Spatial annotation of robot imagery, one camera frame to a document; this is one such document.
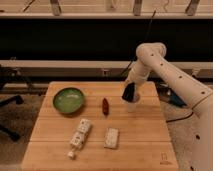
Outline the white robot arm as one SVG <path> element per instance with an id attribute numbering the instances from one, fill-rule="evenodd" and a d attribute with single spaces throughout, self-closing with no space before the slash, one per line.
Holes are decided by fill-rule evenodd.
<path id="1" fill-rule="evenodd" d="M 213 89 L 166 61 L 165 55 L 163 43 L 142 43 L 136 48 L 137 61 L 125 80 L 122 99 L 136 103 L 137 89 L 155 71 L 200 118 L 191 159 L 193 171 L 213 171 Z"/>

